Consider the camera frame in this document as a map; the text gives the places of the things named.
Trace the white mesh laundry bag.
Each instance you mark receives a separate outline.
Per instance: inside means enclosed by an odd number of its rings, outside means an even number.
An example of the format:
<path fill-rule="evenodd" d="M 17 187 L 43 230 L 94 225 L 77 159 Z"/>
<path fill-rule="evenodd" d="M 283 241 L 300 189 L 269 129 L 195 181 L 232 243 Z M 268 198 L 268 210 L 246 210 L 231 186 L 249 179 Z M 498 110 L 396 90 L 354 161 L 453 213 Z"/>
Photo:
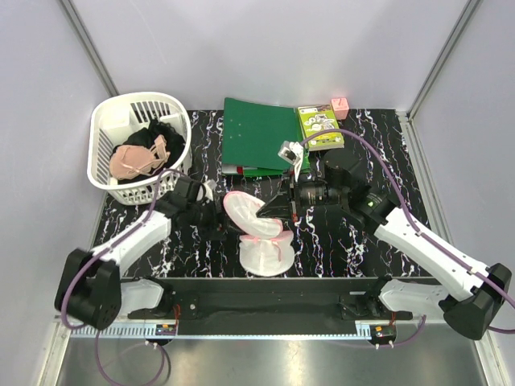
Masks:
<path fill-rule="evenodd" d="M 223 199 L 226 214 L 243 231 L 239 260 L 243 269 L 259 277 L 274 277 L 295 262 L 294 234 L 276 218 L 259 218 L 265 202 L 243 191 L 230 191 Z"/>

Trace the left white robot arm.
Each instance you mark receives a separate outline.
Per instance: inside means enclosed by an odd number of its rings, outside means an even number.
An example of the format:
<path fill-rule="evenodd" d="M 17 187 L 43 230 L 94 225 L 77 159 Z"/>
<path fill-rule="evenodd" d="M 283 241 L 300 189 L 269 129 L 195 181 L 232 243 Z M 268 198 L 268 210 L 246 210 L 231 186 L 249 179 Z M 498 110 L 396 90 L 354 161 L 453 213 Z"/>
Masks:
<path fill-rule="evenodd" d="M 188 177 L 154 200 L 125 231 L 90 250 L 76 248 L 65 261 L 54 306 L 64 325 L 73 330 L 106 329 L 118 317 L 168 317 L 178 309 L 174 290 L 155 277 L 123 281 L 122 274 L 144 253 L 173 232 L 194 226 L 204 237 L 223 235 L 221 200 L 216 183 Z"/>

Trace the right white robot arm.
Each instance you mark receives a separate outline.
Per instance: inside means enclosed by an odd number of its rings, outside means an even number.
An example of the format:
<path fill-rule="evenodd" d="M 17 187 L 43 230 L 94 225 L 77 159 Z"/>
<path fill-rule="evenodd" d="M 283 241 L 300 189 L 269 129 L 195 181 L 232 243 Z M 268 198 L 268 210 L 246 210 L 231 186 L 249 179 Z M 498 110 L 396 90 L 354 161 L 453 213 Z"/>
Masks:
<path fill-rule="evenodd" d="M 293 220 L 310 207 L 340 207 L 356 229 L 393 246 L 422 266 L 436 285 L 381 279 L 365 295 L 365 309 L 373 318 L 391 312 L 410 312 L 442 318 L 465 338 L 480 340 L 505 302 L 512 279 L 501 263 L 486 265 L 460 252 L 416 220 L 394 193 L 374 188 L 361 175 L 361 165 L 344 149 L 323 157 L 323 175 L 309 179 L 301 171 L 302 151 L 285 143 L 278 152 L 293 170 L 279 192 L 262 207 L 260 218 Z"/>

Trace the beige pink bra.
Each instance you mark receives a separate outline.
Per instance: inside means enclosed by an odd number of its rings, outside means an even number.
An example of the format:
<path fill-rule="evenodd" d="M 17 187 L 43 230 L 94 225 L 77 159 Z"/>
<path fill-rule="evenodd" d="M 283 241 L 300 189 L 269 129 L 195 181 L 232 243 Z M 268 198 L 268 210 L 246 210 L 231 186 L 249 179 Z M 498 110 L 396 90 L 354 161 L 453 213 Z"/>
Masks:
<path fill-rule="evenodd" d="M 170 152 L 167 141 L 160 134 L 150 148 L 136 145 L 119 146 L 109 161 L 109 172 L 118 180 L 131 180 L 140 175 L 151 176 L 151 172 L 167 162 Z"/>

